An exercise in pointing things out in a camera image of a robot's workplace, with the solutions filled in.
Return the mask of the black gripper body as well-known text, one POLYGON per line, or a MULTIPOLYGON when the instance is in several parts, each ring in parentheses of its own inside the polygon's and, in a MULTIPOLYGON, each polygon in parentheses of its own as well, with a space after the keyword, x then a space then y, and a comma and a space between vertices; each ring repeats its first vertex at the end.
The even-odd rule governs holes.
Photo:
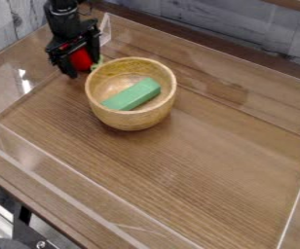
POLYGON ((100 37, 100 30, 98 28, 96 18, 87 19, 80 23, 80 31, 78 32, 74 38, 62 39, 62 38, 54 37, 51 39, 48 45, 46 46, 44 51, 47 52, 48 59, 54 65, 58 64, 58 58, 59 58, 59 55, 62 54, 58 51, 59 47, 63 44, 72 43, 74 45, 72 45, 71 51, 75 51, 80 46, 86 45, 86 36, 88 34, 98 35, 100 37))

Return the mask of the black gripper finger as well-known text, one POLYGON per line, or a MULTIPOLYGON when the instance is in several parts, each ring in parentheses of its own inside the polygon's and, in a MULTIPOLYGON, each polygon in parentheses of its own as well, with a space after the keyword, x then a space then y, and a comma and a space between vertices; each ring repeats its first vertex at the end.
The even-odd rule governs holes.
POLYGON ((72 65, 70 56, 67 54, 60 54, 58 58, 58 67, 63 74, 66 74, 71 79, 76 78, 76 70, 72 65))
POLYGON ((98 35, 88 34, 86 36, 86 49, 92 62, 96 63, 100 57, 100 42, 98 35))

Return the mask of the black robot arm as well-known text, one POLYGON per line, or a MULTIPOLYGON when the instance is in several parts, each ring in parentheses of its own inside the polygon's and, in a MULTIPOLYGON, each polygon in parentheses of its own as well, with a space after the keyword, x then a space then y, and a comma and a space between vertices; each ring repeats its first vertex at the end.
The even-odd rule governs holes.
POLYGON ((100 60, 98 19, 80 19, 78 0, 47 0, 43 11, 52 33, 44 51, 50 62, 71 79, 100 60))

